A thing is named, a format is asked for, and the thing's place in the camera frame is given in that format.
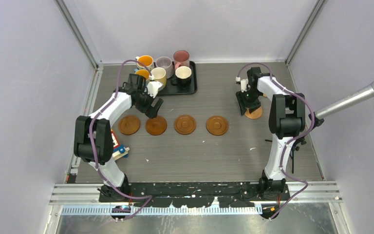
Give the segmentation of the black mug cream inside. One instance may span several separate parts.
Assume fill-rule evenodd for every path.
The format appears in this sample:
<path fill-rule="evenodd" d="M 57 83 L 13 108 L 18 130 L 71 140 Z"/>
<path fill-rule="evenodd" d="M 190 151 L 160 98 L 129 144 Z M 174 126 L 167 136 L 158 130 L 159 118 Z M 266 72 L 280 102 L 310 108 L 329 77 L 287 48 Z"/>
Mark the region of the black mug cream inside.
<path fill-rule="evenodd" d="M 181 66 L 175 70 L 175 79 L 171 81 L 174 86 L 187 88 L 191 85 L 192 70 L 189 67 Z"/>

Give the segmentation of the woven rattan coaster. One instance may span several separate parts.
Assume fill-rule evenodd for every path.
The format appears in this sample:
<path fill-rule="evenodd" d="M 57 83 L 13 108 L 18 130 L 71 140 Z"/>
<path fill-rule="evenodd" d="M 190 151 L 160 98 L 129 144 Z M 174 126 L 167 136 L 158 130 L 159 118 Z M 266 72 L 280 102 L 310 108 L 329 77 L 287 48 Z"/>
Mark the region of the woven rattan coaster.
<path fill-rule="evenodd" d="M 262 107 L 259 107 L 258 109 L 254 110 L 253 112 L 250 112 L 250 109 L 247 108 L 244 115 L 249 119 L 258 119 L 262 116 L 263 109 Z"/>

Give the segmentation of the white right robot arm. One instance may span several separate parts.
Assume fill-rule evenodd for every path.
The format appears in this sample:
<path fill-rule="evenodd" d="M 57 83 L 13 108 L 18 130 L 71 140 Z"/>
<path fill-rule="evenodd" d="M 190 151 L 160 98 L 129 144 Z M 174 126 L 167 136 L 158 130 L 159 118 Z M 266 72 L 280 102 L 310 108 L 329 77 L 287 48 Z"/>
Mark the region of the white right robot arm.
<path fill-rule="evenodd" d="M 256 186 L 256 194 L 271 200 L 285 190 L 286 164 L 295 138 L 305 127 L 304 95 L 296 94 L 282 86 L 271 73 L 262 73 L 260 67 L 252 67 L 247 77 L 237 75 L 240 85 L 236 98 L 240 114 L 252 114 L 261 108 L 259 97 L 265 95 L 271 101 L 268 127 L 272 134 L 269 160 Z"/>

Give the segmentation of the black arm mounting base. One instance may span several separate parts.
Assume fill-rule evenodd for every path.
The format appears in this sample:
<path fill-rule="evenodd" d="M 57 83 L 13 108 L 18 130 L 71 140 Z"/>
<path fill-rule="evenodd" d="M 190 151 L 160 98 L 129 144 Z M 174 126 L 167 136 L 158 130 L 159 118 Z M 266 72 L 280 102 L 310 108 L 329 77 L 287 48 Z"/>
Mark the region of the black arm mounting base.
<path fill-rule="evenodd" d="M 181 208 L 209 207 L 218 202 L 222 208 L 251 207 L 252 201 L 284 202 L 289 197 L 285 188 L 281 194 L 276 191 L 262 190 L 257 182 L 168 182 L 168 183 L 127 183 L 117 192 L 113 188 L 102 185 L 100 202 L 131 202 L 141 207 L 152 197 L 147 207 Z"/>

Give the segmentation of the black serving tray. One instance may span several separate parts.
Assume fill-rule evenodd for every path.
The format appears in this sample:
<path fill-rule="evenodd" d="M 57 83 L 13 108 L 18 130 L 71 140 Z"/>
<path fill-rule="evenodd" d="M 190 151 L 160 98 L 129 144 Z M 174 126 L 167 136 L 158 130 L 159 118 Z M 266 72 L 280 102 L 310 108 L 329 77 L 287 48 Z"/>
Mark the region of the black serving tray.
<path fill-rule="evenodd" d="M 194 94 L 198 89 L 196 64 L 174 65 L 173 62 L 155 62 L 151 71 L 135 70 L 130 81 L 140 81 L 141 89 L 154 96 Z"/>

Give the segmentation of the brown wooden coaster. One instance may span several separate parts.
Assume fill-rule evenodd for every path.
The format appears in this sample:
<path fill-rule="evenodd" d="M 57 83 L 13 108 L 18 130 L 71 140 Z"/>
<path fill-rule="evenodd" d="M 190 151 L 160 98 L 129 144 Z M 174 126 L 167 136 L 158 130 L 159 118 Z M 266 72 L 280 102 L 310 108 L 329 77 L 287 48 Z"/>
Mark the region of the brown wooden coaster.
<path fill-rule="evenodd" d="M 157 116 L 155 118 L 149 118 L 146 121 L 146 131 L 152 136 L 159 136 L 164 133 L 167 129 L 167 121 L 162 116 Z"/>
<path fill-rule="evenodd" d="M 196 120 L 190 115 L 178 116 L 174 122 L 174 129 L 181 135 L 189 135 L 196 129 Z"/>
<path fill-rule="evenodd" d="M 214 136 L 222 136 L 228 131 L 229 124 L 223 116 L 211 116 L 206 121 L 206 129 Z"/>
<path fill-rule="evenodd" d="M 140 119 L 137 116 L 129 115 L 119 121 L 118 129 L 124 135 L 133 135 L 139 130 L 140 126 Z"/>

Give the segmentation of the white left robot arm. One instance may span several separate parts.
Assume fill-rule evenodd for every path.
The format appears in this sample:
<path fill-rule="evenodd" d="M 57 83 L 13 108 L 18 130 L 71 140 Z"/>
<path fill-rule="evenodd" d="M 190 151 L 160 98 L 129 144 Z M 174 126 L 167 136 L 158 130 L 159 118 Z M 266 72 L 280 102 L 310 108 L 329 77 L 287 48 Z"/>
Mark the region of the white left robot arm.
<path fill-rule="evenodd" d="M 129 198 L 130 187 L 127 176 L 112 156 L 111 126 L 132 107 L 148 118 L 157 117 L 163 100 L 156 96 L 162 87 L 159 81 L 130 74 L 128 80 L 116 88 L 97 111 L 89 116 L 79 116 L 75 121 L 74 155 L 97 171 L 106 189 L 119 202 Z"/>

